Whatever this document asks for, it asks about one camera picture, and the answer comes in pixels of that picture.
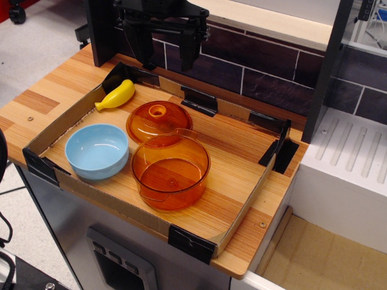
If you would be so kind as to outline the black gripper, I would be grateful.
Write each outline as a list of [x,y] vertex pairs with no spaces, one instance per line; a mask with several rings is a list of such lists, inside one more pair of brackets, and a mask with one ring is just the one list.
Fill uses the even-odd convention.
[[114,1],[126,40],[135,58],[151,66],[154,54],[152,33],[180,34],[181,70],[193,68],[201,40],[208,39],[209,11],[189,1]]

